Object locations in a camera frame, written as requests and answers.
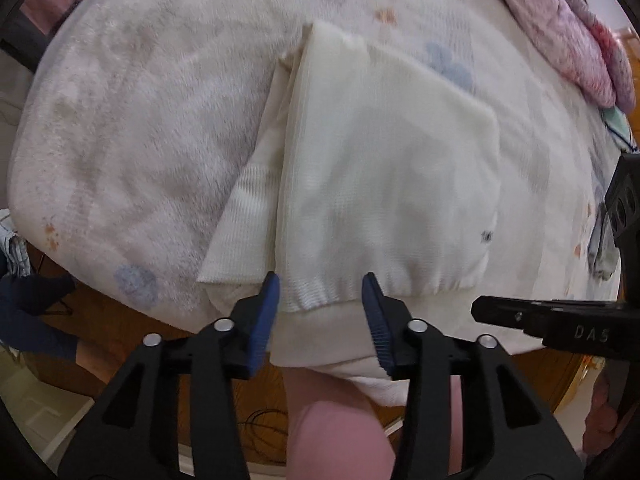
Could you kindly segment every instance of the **person's leg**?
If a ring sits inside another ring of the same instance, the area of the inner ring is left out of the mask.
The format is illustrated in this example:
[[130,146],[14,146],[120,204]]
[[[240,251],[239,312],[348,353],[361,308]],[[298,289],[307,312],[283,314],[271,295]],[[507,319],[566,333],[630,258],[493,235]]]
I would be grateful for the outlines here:
[[97,344],[62,332],[36,316],[74,288],[69,275],[61,278],[36,275],[18,280],[6,276],[0,280],[0,340],[19,351],[73,361],[108,383],[120,368],[118,359]]
[[349,381],[283,368],[287,479],[388,480],[396,459],[371,406]]
[[54,303],[76,290],[76,282],[70,274],[46,278],[31,274],[12,278],[10,301],[31,316],[40,316]]
[[0,298],[0,340],[23,352],[41,352],[75,362],[78,338],[30,316]]

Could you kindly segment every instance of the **pink pants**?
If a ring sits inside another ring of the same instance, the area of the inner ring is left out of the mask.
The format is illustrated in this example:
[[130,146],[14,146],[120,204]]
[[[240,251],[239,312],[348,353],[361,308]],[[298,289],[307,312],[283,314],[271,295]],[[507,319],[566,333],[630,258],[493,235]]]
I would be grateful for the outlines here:
[[[348,381],[283,368],[287,480],[389,480],[396,456],[367,398]],[[462,396],[452,378],[449,472],[462,468]]]

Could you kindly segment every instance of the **black cable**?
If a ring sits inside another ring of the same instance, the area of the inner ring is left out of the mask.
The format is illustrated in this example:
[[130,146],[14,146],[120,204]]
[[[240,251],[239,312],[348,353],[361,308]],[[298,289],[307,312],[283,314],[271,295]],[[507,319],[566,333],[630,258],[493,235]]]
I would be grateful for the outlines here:
[[285,465],[286,461],[280,460],[278,458],[274,458],[273,456],[269,456],[268,453],[258,449],[258,445],[257,445],[257,443],[260,442],[262,443],[262,446],[267,446],[275,450],[276,452],[281,453],[283,451],[279,446],[274,446],[271,442],[269,442],[268,440],[265,440],[265,438],[260,436],[256,431],[257,429],[271,430],[274,433],[277,433],[281,436],[284,436],[284,437],[288,436],[288,432],[286,430],[283,430],[282,428],[278,428],[270,424],[263,424],[261,422],[258,422],[258,420],[261,417],[265,415],[273,415],[273,414],[283,415],[284,417],[287,416],[287,413],[283,412],[282,410],[277,410],[275,408],[263,408],[261,410],[254,411],[251,415],[249,415],[246,418],[244,422],[238,422],[238,426],[242,426],[246,430],[246,433],[251,443],[251,446],[246,446],[245,449],[249,449],[253,451],[255,454],[260,456],[263,460],[265,460],[268,463],[271,463],[274,465]]

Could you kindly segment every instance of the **bed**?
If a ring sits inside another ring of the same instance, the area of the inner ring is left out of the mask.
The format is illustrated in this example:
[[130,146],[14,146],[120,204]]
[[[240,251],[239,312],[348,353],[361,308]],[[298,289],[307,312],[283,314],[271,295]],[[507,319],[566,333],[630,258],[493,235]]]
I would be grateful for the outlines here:
[[[591,276],[586,247],[620,151],[502,0],[83,0],[20,122],[9,181],[20,234],[133,309],[192,332],[211,322],[200,264],[254,148],[275,60],[314,19],[401,50],[498,117],[502,190],[484,279],[414,315],[453,336],[491,332],[518,353],[540,342],[473,322],[475,297],[615,298],[619,272]],[[303,346],[300,318],[283,322]],[[370,341],[348,345],[315,365],[348,376],[354,359],[374,360]]]

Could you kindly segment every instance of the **white towel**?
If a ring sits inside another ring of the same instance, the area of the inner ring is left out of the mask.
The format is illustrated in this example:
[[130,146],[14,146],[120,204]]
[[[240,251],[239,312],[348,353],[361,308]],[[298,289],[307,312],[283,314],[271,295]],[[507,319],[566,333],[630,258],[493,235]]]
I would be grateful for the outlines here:
[[[364,320],[369,271],[400,298],[476,285],[499,191],[491,108],[391,48],[316,22],[276,69],[255,153],[198,280],[228,313],[275,270],[281,312]],[[332,337],[349,334],[317,327],[320,343],[306,345],[317,355],[302,364],[343,361]],[[274,362],[299,359],[273,341]]]

